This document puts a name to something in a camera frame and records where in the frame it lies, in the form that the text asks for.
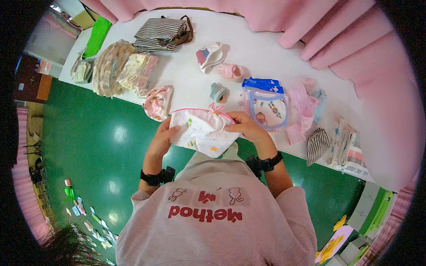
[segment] cartoon bunny print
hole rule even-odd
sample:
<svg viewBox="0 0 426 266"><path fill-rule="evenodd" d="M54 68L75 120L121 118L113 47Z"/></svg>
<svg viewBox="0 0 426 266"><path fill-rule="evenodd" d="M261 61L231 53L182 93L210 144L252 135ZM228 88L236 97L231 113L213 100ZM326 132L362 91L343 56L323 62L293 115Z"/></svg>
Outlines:
<svg viewBox="0 0 426 266"><path fill-rule="evenodd" d="M169 200L175 201L177 197L181 196L184 192L186 192L186 190L187 189L181 189L181 188L176 189L176 191L173 192L173 194L169 197Z"/></svg>
<svg viewBox="0 0 426 266"><path fill-rule="evenodd" d="M241 197L241 188L230 188L229 196L231 197L231 201L229 202L230 205L234 205L235 201L241 202L244 200L244 198Z"/></svg>

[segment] pink drawstring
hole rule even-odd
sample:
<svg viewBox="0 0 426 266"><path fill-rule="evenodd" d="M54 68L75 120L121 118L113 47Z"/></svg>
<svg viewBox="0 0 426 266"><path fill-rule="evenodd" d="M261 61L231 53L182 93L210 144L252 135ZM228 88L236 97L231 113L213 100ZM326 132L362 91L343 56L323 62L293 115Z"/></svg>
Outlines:
<svg viewBox="0 0 426 266"><path fill-rule="evenodd" d="M220 110L222 110L223 105L219 105L218 107L215 107L214 103L212 103L212 104L209 105L209 108L211 110L209 113L216 114L216 113L219 113Z"/></svg>

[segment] green floor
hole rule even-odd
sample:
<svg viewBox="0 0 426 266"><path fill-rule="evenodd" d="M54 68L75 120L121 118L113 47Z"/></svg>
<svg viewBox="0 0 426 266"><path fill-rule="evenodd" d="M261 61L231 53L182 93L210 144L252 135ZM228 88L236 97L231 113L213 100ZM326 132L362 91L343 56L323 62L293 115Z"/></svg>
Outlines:
<svg viewBox="0 0 426 266"><path fill-rule="evenodd" d="M85 228L88 219L95 229L101 225L90 216L69 216L65 207L64 180L70 179L76 196L83 198L85 210L92 206L113 234L119 234L132 213L130 196L137 190L144 154L159 123L147 117L142 106L120 99L100 97L91 90L54 79L44 106L43 159L47 189L61 224L74 222ZM239 156L256 154L254 146L239 138ZM179 172L193 150L172 146L163 166ZM309 212L321 249L333 235L333 225L350 215L363 184L350 175L283 153L293 183L306 192ZM114 247L97 250L115 262Z"/></svg>

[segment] brown striped fabric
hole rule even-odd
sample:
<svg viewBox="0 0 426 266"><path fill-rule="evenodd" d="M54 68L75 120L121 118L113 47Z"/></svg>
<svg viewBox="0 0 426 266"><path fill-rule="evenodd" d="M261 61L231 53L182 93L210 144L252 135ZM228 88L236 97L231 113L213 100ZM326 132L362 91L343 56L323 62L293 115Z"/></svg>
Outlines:
<svg viewBox="0 0 426 266"><path fill-rule="evenodd" d="M324 129L318 128L309 137L306 144L307 165L310 166L320 159L330 148L330 140Z"/></svg>

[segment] black wrist strap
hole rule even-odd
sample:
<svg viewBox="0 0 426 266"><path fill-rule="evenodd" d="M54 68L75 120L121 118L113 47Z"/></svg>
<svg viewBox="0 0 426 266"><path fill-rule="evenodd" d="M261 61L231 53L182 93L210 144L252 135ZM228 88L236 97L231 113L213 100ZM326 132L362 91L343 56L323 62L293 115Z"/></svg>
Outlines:
<svg viewBox="0 0 426 266"><path fill-rule="evenodd" d="M256 175L256 177L262 176L262 170L264 172L269 172L273 170L273 167L277 165L282 160L281 152L278 152L277 155L270 159L261 160L259 157L250 156L245 160L248 167L250 167L251 171Z"/></svg>
<svg viewBox="0 0 426 266"><path fill-rule="evenodd" d="M144 174L141 170L141 179L148 183L149 186L158 186L160 183L168 183L175 177L176 170L170 166L162 169L159 174Z"/></svg>

